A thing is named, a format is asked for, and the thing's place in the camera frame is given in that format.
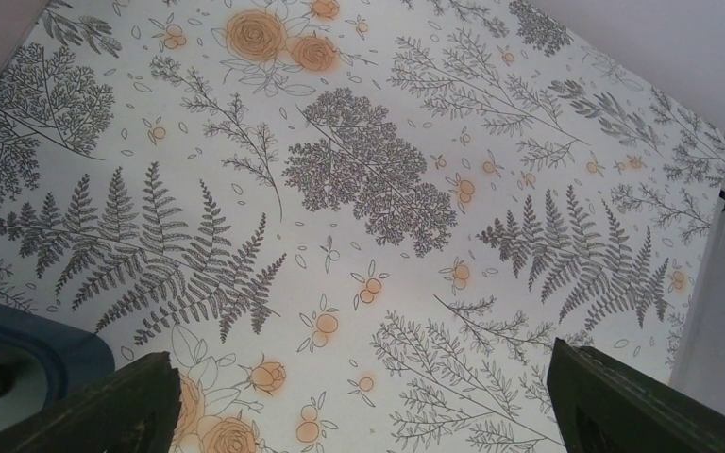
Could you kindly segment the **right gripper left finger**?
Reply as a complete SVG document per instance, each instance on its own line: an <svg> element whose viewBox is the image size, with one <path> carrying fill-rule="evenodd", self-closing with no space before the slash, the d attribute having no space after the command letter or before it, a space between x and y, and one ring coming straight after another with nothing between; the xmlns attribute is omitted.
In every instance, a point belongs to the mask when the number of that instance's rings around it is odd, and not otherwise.
<svg viewBox="0 0 725 453"><path fill-rule="evenodd" d="M180 412L167 352L149 353L0 431L0 452L167 452Z"/></svg>

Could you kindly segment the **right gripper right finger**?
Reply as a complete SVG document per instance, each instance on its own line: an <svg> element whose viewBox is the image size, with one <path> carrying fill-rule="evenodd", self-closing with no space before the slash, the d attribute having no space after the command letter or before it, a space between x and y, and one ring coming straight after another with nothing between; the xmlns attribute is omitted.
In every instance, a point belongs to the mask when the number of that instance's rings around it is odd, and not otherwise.
<svg viewBox="0 0 725 453"><path fill-rule="evenodd" d="M547 387L569 452L725 452L725 415L595 347L556 339Z"/></svg>

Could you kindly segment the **dark blue piece box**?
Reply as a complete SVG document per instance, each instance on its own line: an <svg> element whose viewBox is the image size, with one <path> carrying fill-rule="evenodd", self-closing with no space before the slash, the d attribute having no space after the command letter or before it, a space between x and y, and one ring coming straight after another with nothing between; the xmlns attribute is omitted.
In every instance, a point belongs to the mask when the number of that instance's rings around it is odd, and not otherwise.
<svg viewBox="0 0 725 453"><path fill-rule="evenodd" d="M1 304L0 364L16 371L14 386L0 397L0 431L116 369L96 335Z"/></svg>

